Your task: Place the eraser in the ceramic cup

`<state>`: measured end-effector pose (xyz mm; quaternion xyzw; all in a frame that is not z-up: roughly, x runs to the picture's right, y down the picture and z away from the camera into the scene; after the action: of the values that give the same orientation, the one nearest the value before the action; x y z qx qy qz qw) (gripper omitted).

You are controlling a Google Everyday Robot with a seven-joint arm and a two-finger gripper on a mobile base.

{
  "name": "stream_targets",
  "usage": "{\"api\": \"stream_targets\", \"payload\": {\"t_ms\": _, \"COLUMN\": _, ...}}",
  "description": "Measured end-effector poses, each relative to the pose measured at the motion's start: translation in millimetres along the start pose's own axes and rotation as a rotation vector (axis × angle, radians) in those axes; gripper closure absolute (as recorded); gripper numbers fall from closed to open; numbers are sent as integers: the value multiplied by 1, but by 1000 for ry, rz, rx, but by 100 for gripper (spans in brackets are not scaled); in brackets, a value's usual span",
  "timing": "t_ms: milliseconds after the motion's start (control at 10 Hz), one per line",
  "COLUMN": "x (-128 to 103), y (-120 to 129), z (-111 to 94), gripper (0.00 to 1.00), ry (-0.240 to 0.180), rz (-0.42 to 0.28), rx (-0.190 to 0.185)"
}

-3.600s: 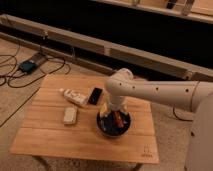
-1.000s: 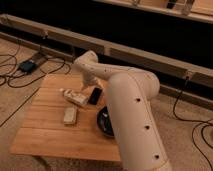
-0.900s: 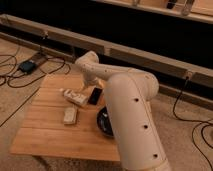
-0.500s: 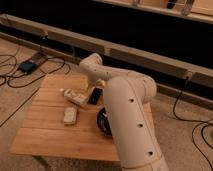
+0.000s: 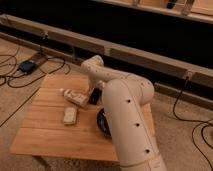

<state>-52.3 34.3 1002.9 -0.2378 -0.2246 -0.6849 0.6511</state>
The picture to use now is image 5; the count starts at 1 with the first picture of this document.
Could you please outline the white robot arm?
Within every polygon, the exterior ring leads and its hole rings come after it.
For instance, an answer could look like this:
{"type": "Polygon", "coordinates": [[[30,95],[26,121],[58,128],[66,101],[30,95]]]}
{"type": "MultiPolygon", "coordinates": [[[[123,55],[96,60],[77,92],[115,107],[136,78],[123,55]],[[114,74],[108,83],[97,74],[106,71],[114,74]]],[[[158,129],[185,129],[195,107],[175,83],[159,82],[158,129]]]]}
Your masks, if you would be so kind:
{"type": "Polygon", "coordinates": [[[121,171],[167,171],[141,107],[154,96],[150,80],[104,66],[95,55],[81,64],[90,85],[102,81],[102,104],[121,171]]]}

